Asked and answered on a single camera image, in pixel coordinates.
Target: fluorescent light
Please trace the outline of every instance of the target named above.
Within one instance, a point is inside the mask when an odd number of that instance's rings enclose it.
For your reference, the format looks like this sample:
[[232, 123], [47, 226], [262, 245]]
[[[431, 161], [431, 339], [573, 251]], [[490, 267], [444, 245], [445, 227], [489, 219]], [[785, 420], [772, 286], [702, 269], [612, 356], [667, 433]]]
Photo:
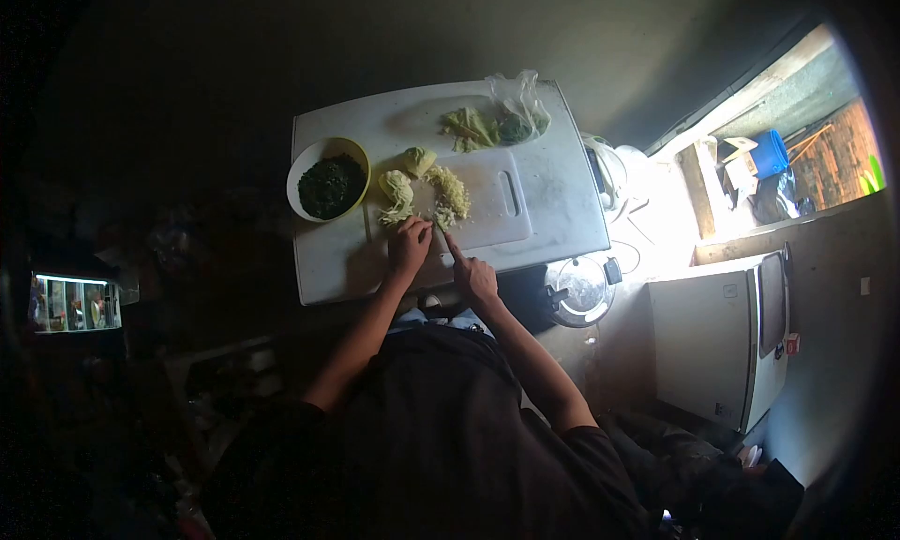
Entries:
[[43, 278], [44, 280], [59, 280], [64, 283], [85, 283], [87, 285], [103, 285], [106, 286], [108, 283], [106, 280], [88, 280], [86, 278], [67, 278], [66, 276], [51, 276], [51, 275], [35, 275], [35, 278]]

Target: white cutting board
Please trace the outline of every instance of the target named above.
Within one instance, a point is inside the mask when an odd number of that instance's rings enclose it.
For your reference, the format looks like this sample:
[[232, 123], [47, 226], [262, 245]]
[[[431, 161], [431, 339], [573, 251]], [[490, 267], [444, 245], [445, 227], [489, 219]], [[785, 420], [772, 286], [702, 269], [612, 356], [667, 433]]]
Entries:
[[[461, 249], [521, 241], [531, 235], [531, 220], [528, 219], [516, 160], [509, 150], [479, 150], [441, 157], [435, 165], [453, 171], [469, 191], [472, 201], [469, 217], [456, 219], [456, 225], [448, 230]], [[422, 180], [413, 180], [411, 186], [415, 194], [412, 201], [415, 213], [431, 219], [435, 209], [435, 188]], [[380, 190], [376, 182], [369, 190], [373, 188]], [[372, 211], [375, 221], [370, 218], [370, 225], [377, 225], [377, 210]], [[440, 253], [447, 252], [444, 238], [436, 238], [432, 245]]]

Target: black t-shirt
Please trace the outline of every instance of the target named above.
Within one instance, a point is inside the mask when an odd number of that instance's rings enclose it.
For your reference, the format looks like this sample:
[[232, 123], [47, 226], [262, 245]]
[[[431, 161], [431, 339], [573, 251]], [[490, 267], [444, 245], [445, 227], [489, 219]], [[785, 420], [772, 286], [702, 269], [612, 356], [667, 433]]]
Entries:
[[337, 413], [301, 403], [254, 418], [203, 512], [219, 539], [646, 536], [606, 433], [557, 435], [520, 399], [488, 336], [388, 336]]

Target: white countertop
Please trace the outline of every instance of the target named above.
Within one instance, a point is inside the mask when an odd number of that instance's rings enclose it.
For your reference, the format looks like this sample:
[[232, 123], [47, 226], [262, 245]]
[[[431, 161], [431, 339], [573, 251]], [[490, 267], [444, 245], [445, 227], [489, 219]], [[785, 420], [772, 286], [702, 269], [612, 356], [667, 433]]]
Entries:
[[[600, 195], [563, 93], [555, 81], [539, 81], [537, 88], [551, 115], [550, 127], [537, 140], [508, 148], [516, 160], [534, 233], [526, 240], [466, 252], [487, 261], [498, 273], [609, 248]], [[359, 298], [378, 287], [386, 262], [386, 229], [373, 225], [367, 210], [382, 207], [377, 178], [390, 168], [385, 161], [412, 146], [429, 148], [440, 158], [454, 155], [453, 137], [439, 133], [441, 114], [461, 106], [482, 106], [483, 97], [489, 96], [486, 81], [435, 84], [367, 96], [293, 119], [285, 178], [300, 152], [329, 136], [359, 143], [373, 174], [363, 204], [344, 218], [313, 224], [294, 217], [301, 303]], [[449, 256], [430, 258], [413, 289], [453, 280], [450, 264]]]

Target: cutting board handle hole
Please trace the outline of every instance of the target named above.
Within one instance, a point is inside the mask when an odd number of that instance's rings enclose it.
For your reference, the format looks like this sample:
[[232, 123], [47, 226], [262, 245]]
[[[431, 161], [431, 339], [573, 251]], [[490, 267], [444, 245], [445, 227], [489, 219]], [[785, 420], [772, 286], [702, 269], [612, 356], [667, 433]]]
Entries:
[[510, 216], [518, 216], [522, 213], [522, 206], [516, 199], [516, 191], [512, 186], [512, 175], [509, 171], [501, 171], [498, 173], [501, 177], [501, 186], [503, 187], [503, 201], [507, 206], [507, 214]]

